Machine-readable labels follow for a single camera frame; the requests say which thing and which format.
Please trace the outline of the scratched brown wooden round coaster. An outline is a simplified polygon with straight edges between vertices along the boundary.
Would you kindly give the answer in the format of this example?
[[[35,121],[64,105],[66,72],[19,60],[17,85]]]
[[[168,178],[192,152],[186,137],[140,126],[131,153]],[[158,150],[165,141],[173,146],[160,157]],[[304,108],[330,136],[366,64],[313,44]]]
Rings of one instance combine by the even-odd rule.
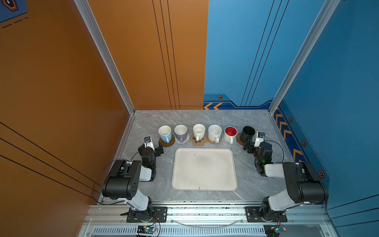
[[[170,147],[170,146],[172,146],[172,145],[175,143],[175,137],[172,136],[172,139],[170,140],[169,143],[164,142],[164,141],[160,138],[160,139],[159,139],[159,143],[160,143],[163,147]]]

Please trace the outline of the black mug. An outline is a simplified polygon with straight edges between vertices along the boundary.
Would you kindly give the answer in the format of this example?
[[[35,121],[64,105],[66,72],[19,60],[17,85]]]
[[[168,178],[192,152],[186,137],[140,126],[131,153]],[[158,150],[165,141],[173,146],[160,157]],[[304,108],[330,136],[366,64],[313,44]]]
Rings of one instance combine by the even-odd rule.
[[[240,135],[240,140],[244,144],[245,142],[253,142],[253,138],[256,131],[251,126],[245,126]]]

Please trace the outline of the plain brown wooden round coaster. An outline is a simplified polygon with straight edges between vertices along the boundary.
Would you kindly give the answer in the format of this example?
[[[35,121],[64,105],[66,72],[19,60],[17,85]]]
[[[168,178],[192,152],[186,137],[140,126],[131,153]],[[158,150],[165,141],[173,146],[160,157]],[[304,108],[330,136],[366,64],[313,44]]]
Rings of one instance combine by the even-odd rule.
[[[241,137],[241,133],[239,133],[239,134],[237,135],[236,140],[237,140],[237,142],[238,142],[241,146],[244,146],[244,142],[240,139],[240,137]]]

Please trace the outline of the light blue woven coaster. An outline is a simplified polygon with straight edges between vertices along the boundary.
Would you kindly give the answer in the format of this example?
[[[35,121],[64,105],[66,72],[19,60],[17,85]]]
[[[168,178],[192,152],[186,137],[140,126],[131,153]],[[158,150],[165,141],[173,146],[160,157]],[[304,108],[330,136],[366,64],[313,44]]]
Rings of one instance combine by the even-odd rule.
[[[233,135],[233,136],[229,136],[228,134],[224,134],[223,135],[223,141],[227,144],[234,144],[237,142],[237,135]]]

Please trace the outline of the white mug blue handle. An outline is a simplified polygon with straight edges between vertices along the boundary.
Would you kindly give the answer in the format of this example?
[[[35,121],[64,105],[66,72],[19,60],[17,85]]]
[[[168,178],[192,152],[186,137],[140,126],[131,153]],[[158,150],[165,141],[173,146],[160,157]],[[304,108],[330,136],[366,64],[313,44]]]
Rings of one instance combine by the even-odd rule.
[[[172,139],[172,130],[168,125],[163,125],[159,128],[159,135],[163,142],[170,143]]]

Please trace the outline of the red inside white mug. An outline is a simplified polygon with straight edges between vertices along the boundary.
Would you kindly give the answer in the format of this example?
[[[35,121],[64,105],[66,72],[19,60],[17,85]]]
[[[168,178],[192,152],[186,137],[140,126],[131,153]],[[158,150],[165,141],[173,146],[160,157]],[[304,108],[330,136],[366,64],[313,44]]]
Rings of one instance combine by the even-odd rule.
[[[237,135],[238,134],[238,131],[235,127],[233,126],[228,126],[225,128],[224,130],[224,134],[228,134],[229,136],[233,136],[233,135]]]

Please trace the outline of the woven rattan round coaster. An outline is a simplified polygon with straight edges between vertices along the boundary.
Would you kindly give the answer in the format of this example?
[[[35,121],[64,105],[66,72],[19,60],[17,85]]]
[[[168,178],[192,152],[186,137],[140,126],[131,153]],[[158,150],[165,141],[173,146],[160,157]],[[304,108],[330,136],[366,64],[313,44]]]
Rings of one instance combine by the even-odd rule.
[[[211,144],[219,144],[222,141],[222,137],[213,136],[211,134],[209,134],[206,138],[207,138],[207,141]]]

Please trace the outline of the white mug purple handle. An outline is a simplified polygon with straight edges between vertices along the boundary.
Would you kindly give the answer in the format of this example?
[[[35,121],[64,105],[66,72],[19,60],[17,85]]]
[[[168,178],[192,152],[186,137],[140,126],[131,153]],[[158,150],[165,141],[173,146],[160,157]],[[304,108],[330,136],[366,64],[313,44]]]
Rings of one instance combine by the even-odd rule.
[[[175,136],[182,142],[188,134],[188,129],[185,125],[177,125],[174,129]]]

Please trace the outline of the white multicolour rope coaster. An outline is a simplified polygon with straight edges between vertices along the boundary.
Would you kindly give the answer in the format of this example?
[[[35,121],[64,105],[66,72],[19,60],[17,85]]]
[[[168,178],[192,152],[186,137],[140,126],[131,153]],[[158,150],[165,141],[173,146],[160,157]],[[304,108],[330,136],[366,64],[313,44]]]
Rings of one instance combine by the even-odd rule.
[[[189,138],[190,136],[187,134],[187,137],[181,142],[176,136],[174,137],[175,138],[175,142],[178,143],[178,144],[185,144],[189,141]]]

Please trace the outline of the white speckled mug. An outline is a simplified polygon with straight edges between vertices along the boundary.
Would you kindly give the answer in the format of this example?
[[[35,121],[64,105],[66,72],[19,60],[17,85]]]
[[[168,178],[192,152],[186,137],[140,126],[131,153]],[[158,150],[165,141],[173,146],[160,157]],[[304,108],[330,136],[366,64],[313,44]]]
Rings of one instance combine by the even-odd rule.
[[[209,126],[208,128],[208,135],[211,134],[213,136],[220,136],[222,135],[222,129],[220,126],[213,124]]]

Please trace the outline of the cork paw print coaster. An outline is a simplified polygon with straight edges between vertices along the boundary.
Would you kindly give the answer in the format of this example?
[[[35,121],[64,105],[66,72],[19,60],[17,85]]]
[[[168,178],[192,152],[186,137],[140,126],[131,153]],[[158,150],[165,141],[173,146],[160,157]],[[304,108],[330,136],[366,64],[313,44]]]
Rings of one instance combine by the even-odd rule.
[[[189,139],[195,146],[204,146],[208,142],[208,137],[206,135],[199,141],[196,140],[193,134],[190,136]]]

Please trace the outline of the plain white mug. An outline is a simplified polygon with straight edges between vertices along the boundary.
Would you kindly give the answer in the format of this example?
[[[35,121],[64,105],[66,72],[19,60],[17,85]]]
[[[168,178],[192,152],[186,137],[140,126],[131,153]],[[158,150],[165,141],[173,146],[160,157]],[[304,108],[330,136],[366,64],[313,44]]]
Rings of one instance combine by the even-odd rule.
[[[193,126],[193,135],[197,142],[201,141],[205,136],[206,128],[203,124],[196,124]]]

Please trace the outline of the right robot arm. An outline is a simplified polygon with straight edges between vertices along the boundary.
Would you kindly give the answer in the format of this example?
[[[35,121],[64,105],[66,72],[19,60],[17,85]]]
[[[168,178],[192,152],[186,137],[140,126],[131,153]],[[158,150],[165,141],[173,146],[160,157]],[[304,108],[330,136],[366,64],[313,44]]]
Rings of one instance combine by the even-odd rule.
[[[328,189],[312,163],[275,164],[272,162],[272,145],[267,142],[261,142],[256,147],[246,141],[243,149],[254,155],[255,167],[261,176],[283,178],[286,183],[284,191],[263,199],[259,211],[263,220],[276,221],[290,208],[328,200]]]

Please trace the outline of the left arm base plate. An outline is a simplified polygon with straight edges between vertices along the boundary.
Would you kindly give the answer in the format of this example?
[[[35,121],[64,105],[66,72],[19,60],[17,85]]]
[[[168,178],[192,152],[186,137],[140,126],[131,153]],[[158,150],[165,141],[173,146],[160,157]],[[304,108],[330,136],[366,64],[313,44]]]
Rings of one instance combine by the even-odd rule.
[[[127,223],[153,223],[157,220],[165,223],[167,219],[167,207],[153,206],[148,207],[145,211],[137,211],[129,209],[126,213]]]

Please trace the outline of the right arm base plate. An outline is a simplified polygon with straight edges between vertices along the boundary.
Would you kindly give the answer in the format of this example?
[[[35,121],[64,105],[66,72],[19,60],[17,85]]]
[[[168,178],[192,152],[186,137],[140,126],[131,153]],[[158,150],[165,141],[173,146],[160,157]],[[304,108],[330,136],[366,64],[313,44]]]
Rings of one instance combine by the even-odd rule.
[[[267,214],[263,216],[260,206],[246,206],[245,214],[247,221],[249,223],[258,223],[258,222],[288,222],[285,212],[275,212],[274,214]]]

